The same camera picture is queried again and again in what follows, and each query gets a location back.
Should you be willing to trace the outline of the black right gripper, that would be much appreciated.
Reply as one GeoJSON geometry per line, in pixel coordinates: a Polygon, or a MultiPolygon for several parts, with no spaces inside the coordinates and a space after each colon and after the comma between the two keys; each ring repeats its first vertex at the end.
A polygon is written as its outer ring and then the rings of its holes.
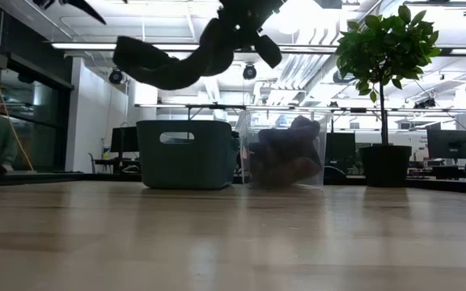
{"type": "Polygon", "coordinates": [[[282,61],[282,53],[267,35],[260,35],[263,24],[277,14],[287,0],[219,0],[218,21],[239,40],[256,40],[254,48],[272,69],[282,61]]]}

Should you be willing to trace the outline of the green cap with stitched brim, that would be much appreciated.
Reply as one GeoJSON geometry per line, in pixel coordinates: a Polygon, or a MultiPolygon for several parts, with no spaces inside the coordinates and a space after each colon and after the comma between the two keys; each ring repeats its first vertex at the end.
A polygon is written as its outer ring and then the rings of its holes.
{"type": "Polygon", "coordinates": [[[138,82],[165,91],[193,85],[202,77],[224,72],[234,59],[232,32],[212,19],[199,46],[185,59],[171,57],[153,44],[118,36],[113,53],[116,67],[138,82]]]}

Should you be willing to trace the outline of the long ceiling light strip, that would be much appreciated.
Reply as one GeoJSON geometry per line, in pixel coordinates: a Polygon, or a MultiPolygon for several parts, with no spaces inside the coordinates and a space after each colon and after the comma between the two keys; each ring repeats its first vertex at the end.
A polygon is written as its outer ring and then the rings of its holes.
{"type": "MultiPolygon", "coordinates": [[[[55,49],[65,51],[84,52],[110,52],[116,47],[115,43],[91,43],[91,42],[52,42],[55,49]]],[[[158,43],[154,44],[157,49],[170,53],[190,53],[197,49],[198,44],[158,43]]],[[[337,49],[335,45],[279,45],[284,54],[322,54],[331,55],[337,49]]],[[[440,57],[466,57],[466,47],[439,46],[440,57]]]]}

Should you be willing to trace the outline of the clear plastic bin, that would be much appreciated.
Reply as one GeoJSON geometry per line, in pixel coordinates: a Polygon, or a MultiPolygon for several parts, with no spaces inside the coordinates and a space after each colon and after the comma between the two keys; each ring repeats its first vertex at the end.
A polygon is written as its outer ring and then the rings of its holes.
{"type": "MultiPolygon", "coordinates": [[[[254,188],[257,187],[251,183],[251,172],[249,166],[249,145],[259,142],[258,133],[262,129],[288,129],[291,122],[298,116],[304,116],[309,120],[317,120],[320,123],[320,132],[315,142],[323,165],[323,170],[309,179],[298,181],[287,188],[321,188],[324,184],[326,139],[328,132],[328,122],[332,119],[329,112],[314,111],[261,111],[247,110],[239,116],[235,131],[239,133],[240,152],[239,158],[242,169],[243,182],[254,188]]],[[[265,188],[265,189],[285,189],[285,188],[265,188]]]]}

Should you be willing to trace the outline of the small green leafy tree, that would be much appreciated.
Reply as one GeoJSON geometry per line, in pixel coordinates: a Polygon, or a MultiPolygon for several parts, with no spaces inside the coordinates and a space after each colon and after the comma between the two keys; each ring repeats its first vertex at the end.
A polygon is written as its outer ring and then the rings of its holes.
{"type": "Polygon", "coordinates": [[[335,55],[341,76],[353,75],[358,93],[379,103],[384,146],[389,144],[384,87],[392,84],[400,90],[402,80],[418,80],[422,68],[441,53],[438,31],[425,16],[425,11],[413,15],[401,5],[395,15],[366,16],[363,25],[349,21],[338,40],[335,55]]]}

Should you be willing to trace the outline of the dark computer monitor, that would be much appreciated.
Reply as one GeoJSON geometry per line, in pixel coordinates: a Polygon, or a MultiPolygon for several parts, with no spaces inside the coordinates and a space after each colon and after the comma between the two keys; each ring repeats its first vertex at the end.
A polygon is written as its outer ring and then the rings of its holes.
{"type": "Polygon", "coordinates": [[[138,152],[136,127],[120,127],[112,130],[110,151],[114,153],[138,152]]]}
{"type": "Polygon", "coordinates": [[[466,159],[466,131],[427,130],[430,158],[466,159]]]}
{"type": "Polygon", "coordinates": [[[327,161],[347,161],[355,158],[354,133],[328,133],[326,139],[327,161]]]}

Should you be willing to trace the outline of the teal plastic bin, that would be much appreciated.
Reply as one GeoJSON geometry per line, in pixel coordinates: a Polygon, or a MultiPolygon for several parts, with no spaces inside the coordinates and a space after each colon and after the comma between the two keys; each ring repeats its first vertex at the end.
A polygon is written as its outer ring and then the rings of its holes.
{"type": "Polygon", "coordinates": [[[239,138],[227,122],[141,120],[136,128],[148,188],[216,190],[232,183],[239,138]]]}

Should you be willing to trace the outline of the black plant pot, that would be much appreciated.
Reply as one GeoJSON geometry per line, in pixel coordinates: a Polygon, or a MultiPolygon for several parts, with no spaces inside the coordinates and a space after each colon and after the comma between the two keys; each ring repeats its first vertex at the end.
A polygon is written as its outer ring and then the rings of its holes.
{"type": "Polygon", "coordinates": [[[359,149],[367,185],[375,188],[403,188],[412,147],[377,145],[359,149]]]}

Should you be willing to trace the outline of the black ceiling track rail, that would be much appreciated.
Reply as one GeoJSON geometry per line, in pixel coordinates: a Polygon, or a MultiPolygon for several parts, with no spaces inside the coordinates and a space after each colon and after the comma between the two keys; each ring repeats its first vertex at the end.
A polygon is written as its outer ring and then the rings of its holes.
{"type": "MultiPolygon", "coordinates": [[[[354,107],[296,107],[296,106],[260,106],[260,105],[228,105],[228,104],[135,104],[138,108],[205,108],[210,110],[261,110],[261,111],[314,111],[314,112],[350,112],[368,113],[379,112],[380,108],[354,108],[354,107]]],[[[433,113],[466,113],[463,108],[385,108],[388,112],[433,112],[433,113]]]]}

